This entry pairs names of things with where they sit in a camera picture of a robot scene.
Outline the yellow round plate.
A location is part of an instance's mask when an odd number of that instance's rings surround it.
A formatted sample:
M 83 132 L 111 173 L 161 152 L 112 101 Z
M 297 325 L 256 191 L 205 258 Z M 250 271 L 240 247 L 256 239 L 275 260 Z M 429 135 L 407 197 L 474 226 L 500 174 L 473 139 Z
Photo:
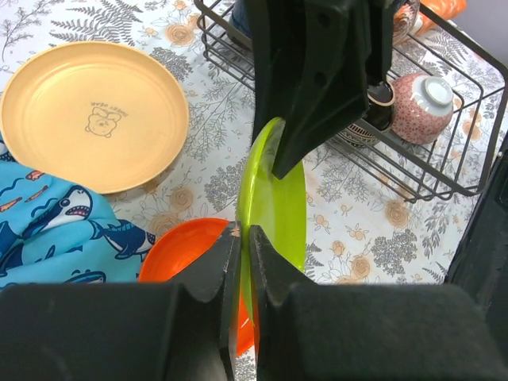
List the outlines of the yellow round plate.
M 1 134 L 18 163 L 99 194 L 138 187 L 181 152 L 190 124 L 175 76 L 108 42 L 62 44 L 22 64 L 1 98 Z

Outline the dark brown patterned bowl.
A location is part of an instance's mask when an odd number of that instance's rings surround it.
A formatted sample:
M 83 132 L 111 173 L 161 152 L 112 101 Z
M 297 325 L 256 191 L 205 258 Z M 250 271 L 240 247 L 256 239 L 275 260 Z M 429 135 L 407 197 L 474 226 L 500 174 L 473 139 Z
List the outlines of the dark brown patterned bowl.
M 368 101 L 369 109 L 364 120 L 381 133 L 388 133 L 394 120 L 394 88 L 387 81 L 369 85 Z M 357 124 L 351 124 L 337 135 L 357 148 L 376 145 L 379 142 L 375 135 Z

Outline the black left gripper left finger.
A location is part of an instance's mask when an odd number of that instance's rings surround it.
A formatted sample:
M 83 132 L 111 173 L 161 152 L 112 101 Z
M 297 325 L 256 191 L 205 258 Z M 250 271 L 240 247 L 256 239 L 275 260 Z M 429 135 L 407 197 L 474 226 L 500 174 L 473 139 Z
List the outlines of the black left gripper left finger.
M 1 293 L 4 380 L 231 380 L 241 225 L 163 283 L 40 283 Z

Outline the orange round plate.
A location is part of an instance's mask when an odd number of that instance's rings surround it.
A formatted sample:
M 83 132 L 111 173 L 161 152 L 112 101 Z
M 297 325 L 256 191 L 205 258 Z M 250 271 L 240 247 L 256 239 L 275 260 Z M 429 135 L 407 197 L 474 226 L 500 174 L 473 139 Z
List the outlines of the orange round plate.
M 148 252 L 140 269 L 138 281 L 160 283 L 168 281 L 184 268 L 195 262 L 218 240 L 230 221 L 215 217 L 198 218 L 183 222 L 166 232 Z M 253 324 L 248 317 L 246 303 L 241 293 L 240 281 L 237 292 L 237 348 L 236 358 L 253 346 Z M 138 340 L 159 334 L 144 323 L 137 329 Z

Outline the lime green round plate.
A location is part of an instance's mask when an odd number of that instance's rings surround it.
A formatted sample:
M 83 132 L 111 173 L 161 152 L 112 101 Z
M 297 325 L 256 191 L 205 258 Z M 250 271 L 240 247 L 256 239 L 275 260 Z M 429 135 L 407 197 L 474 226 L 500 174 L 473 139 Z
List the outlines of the lime green round plate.
M 241 293 L 249 317 L 252 293 L 249 228 L 258 225 L 274 249 L 298 270 L 305 270 L 306 184 L 302 163 L 283 178 L 272 173 L 285 121 L 271 119 L 253 143 L 244 166 L 236 218 L 241 224 Z

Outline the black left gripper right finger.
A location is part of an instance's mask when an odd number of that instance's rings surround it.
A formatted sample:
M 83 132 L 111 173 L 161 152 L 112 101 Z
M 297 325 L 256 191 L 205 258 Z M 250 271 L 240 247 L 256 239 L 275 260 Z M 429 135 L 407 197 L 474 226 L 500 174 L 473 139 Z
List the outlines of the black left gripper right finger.
M 483 316 L 459 287 L 320 285 L 249 231 L 260 380 L 504 380 Z

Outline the pink patterned bowl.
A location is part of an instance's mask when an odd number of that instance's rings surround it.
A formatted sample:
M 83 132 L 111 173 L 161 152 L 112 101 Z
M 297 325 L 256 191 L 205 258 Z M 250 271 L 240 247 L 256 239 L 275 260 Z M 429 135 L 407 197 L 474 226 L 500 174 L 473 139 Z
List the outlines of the pink patterned bowl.
M 397 78 L 391 130 L 411 144 L 433 143 L 453 114 L 453 91 L 440 76 L 413 73 Z

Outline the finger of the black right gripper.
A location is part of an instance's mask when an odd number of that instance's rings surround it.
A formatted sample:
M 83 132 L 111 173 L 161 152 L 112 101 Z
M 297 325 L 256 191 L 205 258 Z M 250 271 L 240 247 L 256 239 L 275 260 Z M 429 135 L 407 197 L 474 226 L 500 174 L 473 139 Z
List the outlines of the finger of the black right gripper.
M 394 14 L 396 1 L 369 1 L 369 31 L 371 51 L 366 61 L 369 85 L 386 79 L 391 67 Z
M 285 125 L 272 173 L 283 179 L 337 132 L 331 119 L 356 120 L 367 107 L 366 1 L 247 1 L 255 66 L 258 136 Z

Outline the dark blue mug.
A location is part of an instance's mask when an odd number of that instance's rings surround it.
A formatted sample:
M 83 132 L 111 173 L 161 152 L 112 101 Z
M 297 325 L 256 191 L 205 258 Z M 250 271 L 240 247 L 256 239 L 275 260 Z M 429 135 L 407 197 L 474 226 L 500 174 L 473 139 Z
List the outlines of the dark blue mug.
M 229 23 L 247 38 L 251 38 L 248 15 L 244 0 L 236 0 L 233 5 Z

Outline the black wire dish rack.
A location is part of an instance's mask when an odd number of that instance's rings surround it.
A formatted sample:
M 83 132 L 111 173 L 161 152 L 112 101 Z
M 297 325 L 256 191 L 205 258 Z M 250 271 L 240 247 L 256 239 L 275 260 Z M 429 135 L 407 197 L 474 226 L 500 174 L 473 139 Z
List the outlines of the black wire dish rack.
M 457 27 L 395 45 L 388 82 L 394 120 L 358 121 L 329 143 L 408 202 L 480 194 L 507 144 L 507 69 Z

